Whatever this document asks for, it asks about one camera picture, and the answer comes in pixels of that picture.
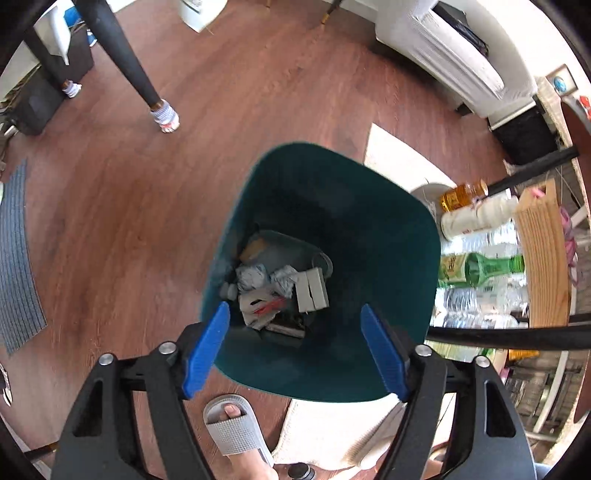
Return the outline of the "white torn paper box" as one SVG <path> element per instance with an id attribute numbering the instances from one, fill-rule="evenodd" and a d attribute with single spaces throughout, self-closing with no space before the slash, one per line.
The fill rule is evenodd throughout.
<path id="1" fill-rule="evenodd" d="M 290 299 L 270 286 L 239 293 L 238 306 L 245 325 L 254 330 L 280 328 L 301 331 L 303 316 L 329 307 L 329 296 L 322 270 L 297 271 L 297 282 Z"/>

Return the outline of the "white paper ball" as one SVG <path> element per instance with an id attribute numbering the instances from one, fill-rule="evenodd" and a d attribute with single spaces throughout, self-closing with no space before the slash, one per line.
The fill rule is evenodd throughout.
<path id="1" fill-rule="evenodd" d="M 254 264 L 239 266 L 235 274 L 239 293 L 270 286 L 281 297 L 290 299 L 294 293 L 298 272 L 293 266 L 285 265 L 269 273 L 265 265 Z"/>

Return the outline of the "black rice bag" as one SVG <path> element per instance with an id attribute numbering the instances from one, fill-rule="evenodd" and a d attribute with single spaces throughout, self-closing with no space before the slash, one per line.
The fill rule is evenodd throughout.
<path id="1" fill-rule="evenodd" d="M 321 248 L 274 230 L 250 236 L 238 259 L 243 265 L 263 264 L 269 273 L 285 265 L 297 271 L 319 268 L 325 279 L 334 272 L 331 258 Z"/>

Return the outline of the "grey slipper foot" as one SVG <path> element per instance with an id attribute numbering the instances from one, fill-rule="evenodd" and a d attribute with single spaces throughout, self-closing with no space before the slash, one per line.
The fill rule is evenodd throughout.
<path id="1" fill-rule="evenodd" d="M 228 458 L 236 479 L 278 479 L 273 455 L 249 401 L 225 394 L 204 407 L 204 425 L 221 455 Z"/>

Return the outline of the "green glass bottle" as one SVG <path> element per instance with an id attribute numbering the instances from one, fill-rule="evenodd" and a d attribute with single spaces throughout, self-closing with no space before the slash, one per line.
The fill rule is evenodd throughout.
<path id="1" fill-rule="evenodd" d="M 489 258 L 476 252 L 450 254 L 441 257 L 438 286 L 476 288 L 491 278 L 524 272 L 525 259 L 521 254 L 504 258 Z"/>

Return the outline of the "amber drink bottle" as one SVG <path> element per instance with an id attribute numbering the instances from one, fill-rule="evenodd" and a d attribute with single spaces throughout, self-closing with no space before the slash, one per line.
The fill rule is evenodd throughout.
<path id="1" fill-rule="evenodd" d="M 488 185 L 484 180 L 479 180 L 476 183 L 463 183 L 444 192 L 439 202 L 444 212 L 451 212 L 471 206 L 487 196 Z"/>

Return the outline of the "grey floor mat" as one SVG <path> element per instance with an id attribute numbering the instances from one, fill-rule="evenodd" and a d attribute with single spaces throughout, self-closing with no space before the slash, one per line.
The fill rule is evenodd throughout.
<path id="1" fill-rule="evenodd" d="M 3 184 L 1 201 L 1 340 L 9 355 L 47 326 L 26 237 L 26 167 L 23 160 Z"/>

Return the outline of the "white plastic bottle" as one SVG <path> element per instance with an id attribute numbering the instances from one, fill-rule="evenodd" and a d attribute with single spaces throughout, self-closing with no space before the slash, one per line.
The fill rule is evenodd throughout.
<path id="1" fill-rule="evenodd" d="M 457 236 L 496 229 L 513 217 L 518 204 L 516 196 L 496 196 L 447 212 L 440 222 L 442 234 L 452 240 Z"/>

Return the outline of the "beige fringed tablecloth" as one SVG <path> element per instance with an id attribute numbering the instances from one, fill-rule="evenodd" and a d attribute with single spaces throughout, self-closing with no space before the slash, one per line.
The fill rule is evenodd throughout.
<path id="1" fill-rule="evenodd" d="M 564 147 L 573 145 L 569 129 L 562 110 L 562 104 L 576 104 L 576 98 L 573 94 L 560 96 L 554 86 L 545 78 L 537 77 L 537 98 L 545 111 L 545 116 L 550 122 L 550 126 L 556 131 L 559 144 Z"/>

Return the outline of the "black table leg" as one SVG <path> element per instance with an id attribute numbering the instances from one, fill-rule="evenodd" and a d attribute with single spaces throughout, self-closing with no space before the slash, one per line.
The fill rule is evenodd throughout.
<path id="1" fill-rule="evenodd" d="M 180 125 L 177 112 L 160 97 L 129 44 L 122 27 L 106 1 L 74 1 L 74 5 L 103 50 L 144 100 L 163 133 Z"/>

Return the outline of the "black handbag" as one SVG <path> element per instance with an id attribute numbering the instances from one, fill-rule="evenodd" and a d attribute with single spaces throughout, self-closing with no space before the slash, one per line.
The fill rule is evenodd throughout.
<path id="1" fill-rule="evenodd" d="M 485 58 L 489 56 L 488 45 L 470 28 L 466 14 L 445 2 L 438 2 L 433 11 L 473 45 Z"/>

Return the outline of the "wooden picture frame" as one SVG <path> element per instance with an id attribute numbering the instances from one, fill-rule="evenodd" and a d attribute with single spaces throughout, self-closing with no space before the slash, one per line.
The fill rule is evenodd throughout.
<path id="1" fill-rule="evenodd" d="M 563 64 L 546 76 L 555 92 L 560 96 L 569 96 L 578 90 L 578 86 L 568 66 Z"/>

